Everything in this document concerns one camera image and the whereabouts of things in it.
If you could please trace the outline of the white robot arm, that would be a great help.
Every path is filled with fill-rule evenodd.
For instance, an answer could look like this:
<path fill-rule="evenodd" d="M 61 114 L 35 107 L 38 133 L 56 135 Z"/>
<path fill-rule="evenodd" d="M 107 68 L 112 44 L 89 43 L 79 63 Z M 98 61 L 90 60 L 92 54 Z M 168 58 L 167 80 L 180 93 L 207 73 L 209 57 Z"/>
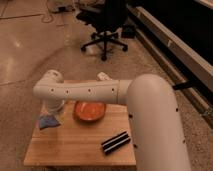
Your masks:
<path fill-rule="evenodd" d="M 181 116 L 172 86 L 155 74 L 133 80 L 65 83 L 47 71 L 33 87 L 35 96 L 55 112 L 68 99 L 127 107 L 137 171 L 191 171 Z"/>

